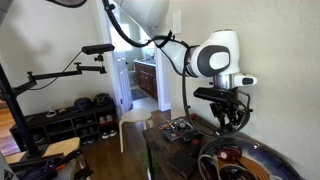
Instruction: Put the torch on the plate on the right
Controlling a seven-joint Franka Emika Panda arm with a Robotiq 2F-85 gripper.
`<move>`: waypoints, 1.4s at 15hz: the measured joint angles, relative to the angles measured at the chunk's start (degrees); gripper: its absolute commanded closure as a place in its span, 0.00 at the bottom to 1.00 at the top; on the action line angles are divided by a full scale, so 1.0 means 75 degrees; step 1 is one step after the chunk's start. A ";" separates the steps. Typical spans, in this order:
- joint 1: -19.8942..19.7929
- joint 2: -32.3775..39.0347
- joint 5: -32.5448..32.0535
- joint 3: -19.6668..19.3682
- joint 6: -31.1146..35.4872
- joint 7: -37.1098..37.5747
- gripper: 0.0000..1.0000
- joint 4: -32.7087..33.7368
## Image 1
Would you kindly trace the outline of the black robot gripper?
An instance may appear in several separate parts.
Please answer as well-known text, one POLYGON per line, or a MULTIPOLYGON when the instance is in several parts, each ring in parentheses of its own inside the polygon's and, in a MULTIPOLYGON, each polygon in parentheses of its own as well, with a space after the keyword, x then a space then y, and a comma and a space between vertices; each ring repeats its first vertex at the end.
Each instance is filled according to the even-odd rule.
POLYGON ((251 97, 238 88, 224 90, 199 87, 193 92, 193 95, 211 101, 212 113, 220 123, 217 132, 238 132, 250 119, 251 97))

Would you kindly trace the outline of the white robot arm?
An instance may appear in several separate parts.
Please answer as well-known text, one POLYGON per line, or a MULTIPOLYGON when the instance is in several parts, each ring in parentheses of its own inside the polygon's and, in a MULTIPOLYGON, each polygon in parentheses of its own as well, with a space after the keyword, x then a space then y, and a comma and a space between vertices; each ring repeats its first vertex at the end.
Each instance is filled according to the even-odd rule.
POLYGON ((102 0, 103 8, 117 33, 132 46, 140 44, 130 39, 120 27, 114 8, 120 7, 149 36, 142 45, 155 44, 169 59, 174 71, 182 77, 211 77, 211 88, 199 87, 194 96, 210 102, 210 108, 220 122, 218 135, 242 129, 252 110, 238 99, 241 86, 257 83, 257 78, 240 71, 237 33, 217 30, 200 45, 191 46, 174 37, 167 28, 169 0, 102 0))

